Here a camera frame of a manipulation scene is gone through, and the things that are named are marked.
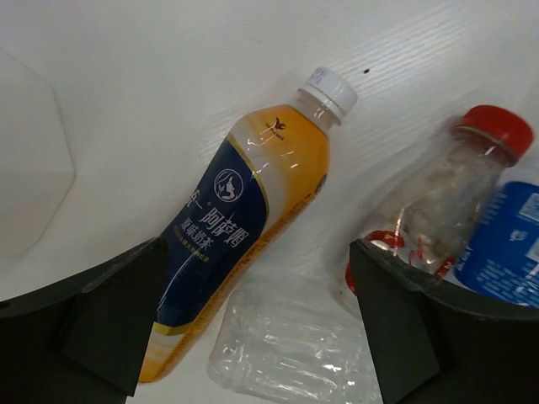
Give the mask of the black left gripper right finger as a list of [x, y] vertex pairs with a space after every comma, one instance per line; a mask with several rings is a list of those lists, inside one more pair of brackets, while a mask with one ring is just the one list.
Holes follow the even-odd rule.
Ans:
[[385, 403], [536, 403], [538, 311], [478, 295], [369, 242], [350, 266]]

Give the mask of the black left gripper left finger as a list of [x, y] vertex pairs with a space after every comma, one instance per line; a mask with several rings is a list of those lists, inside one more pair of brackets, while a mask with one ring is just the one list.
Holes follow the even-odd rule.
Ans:
[[1, 303], [3, 403], [124, 403], [152, 330], [166, 242]]

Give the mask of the blue label bottle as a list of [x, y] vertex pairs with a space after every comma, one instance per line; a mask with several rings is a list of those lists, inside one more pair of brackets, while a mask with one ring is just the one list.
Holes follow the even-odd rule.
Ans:
[[518, 306], [538, 307], [538, 166], [499, 180], [449, 279]]

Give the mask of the crushed clear plastic bottle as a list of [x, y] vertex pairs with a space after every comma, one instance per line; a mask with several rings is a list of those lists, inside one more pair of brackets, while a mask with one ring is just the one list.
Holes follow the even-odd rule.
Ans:
[[220, 387], [278, 403], [380, 403], [360, 312], [322, 280], [245, 279], [207, 365]]

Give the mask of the clear bottle red cap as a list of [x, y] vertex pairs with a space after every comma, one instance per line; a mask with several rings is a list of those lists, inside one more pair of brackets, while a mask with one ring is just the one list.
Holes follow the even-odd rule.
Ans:
[[480, 104], [444, 120], [375, 188], [354, 238], [459, 285], [453, 274], [505, 171], [534, 141], [518, 114]]

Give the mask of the orange navy label tea bottle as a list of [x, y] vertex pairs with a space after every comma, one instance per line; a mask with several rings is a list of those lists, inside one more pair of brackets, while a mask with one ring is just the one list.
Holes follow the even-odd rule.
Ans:
[[318, 196], [330, 165], [328, 134], [357, 99], [340, 75], [319, 67], [289, 103], [232, 125], [162, 232], [168, 271], [140, 382], [173, 370], [253, 261]]

